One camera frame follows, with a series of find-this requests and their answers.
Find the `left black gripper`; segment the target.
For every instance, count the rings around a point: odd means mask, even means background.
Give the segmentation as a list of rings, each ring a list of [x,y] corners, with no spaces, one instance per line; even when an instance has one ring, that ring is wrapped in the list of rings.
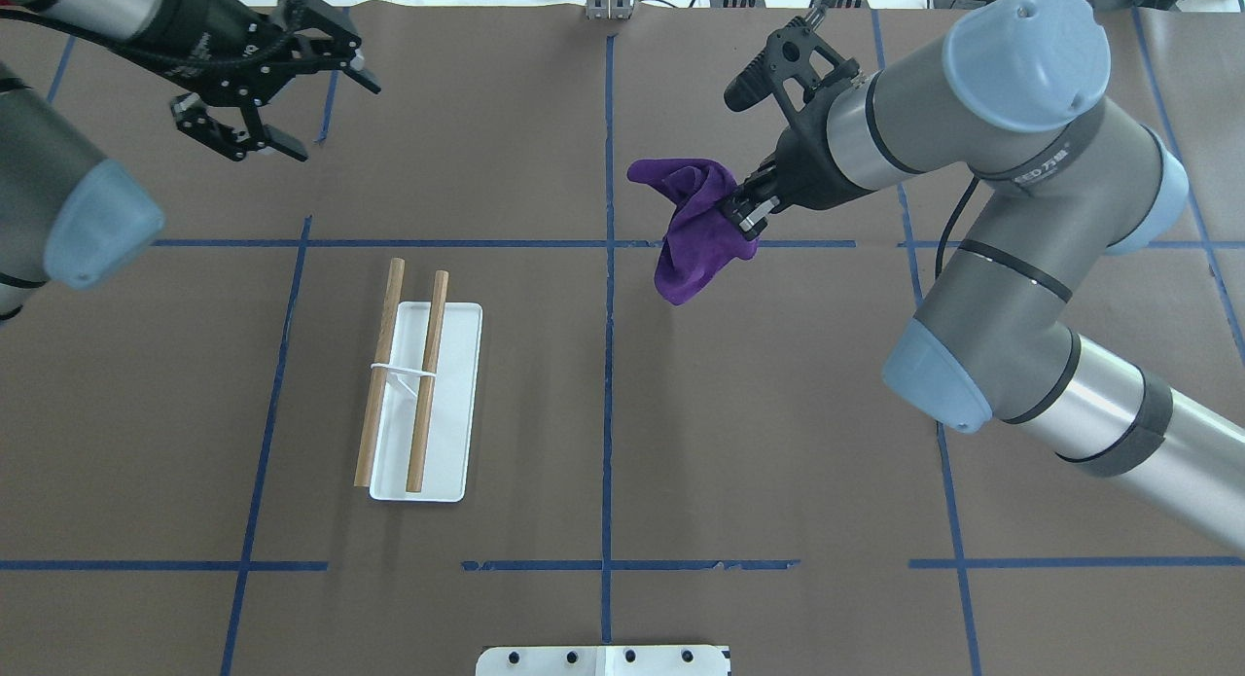
[[[322,0],[276,0],[271,12],[237,0],[171,0],[171,82],[187,91],[173,100],[176,126],[228,161],[274,152],[308,161],[303,141],[261,120],[300,75],[337,70],[381,91],[354,20]],[[240,129],[210,117],[212,108],[237,110]]]

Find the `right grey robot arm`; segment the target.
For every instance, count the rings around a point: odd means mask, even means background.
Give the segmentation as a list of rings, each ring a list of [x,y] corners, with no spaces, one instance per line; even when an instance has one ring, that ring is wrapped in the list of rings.
[[[1186,169],[1106,95],[1104,29],[1084,0],[997,0],[880,72],[817,34],[774,29],[730,82],[773,98],[774,152],[720,202],[753,240],[791,205],[827,210],[952,163],[991,195],[883,367],[947,428],[1015,425],[1061,459],[1243,548],[1243,430],[1061,322],[1104,255],[1148,246],[1186,207]]]

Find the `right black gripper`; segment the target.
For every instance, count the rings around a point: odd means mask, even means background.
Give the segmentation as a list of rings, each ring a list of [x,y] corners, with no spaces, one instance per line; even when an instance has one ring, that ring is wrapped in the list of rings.
[[[787,205],[828,210],[862,197],[862,188],[847,179],[829,149],[832,105],[849,88],[849,83],[819,88],[801,110],[783,88],[774,93],[787,129],[759,166],[761,183],[740,185],[720,202],[721,214],[735,218],[745,240],[757,240],[766,219]]]

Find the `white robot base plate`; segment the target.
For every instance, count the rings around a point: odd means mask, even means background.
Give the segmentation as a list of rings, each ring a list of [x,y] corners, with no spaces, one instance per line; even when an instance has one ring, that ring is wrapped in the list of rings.
[[[476,675],[730,675],[730,649],[707,644],[500,646]]]

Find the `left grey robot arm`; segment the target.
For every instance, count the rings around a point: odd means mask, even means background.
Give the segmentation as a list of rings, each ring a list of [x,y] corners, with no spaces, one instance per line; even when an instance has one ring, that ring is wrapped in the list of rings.
[[[306,161],[261,108],[300,75],[346,73],[378,92],[352,20],[322,0],[2,0],[2,17],[97,44],[176,83],[172,118],[228,161],[276,152]],[[90,289],[133,261],[166,225],[118,161],[67,122],[10,67],[1,95],[1,317],[46,283]]]

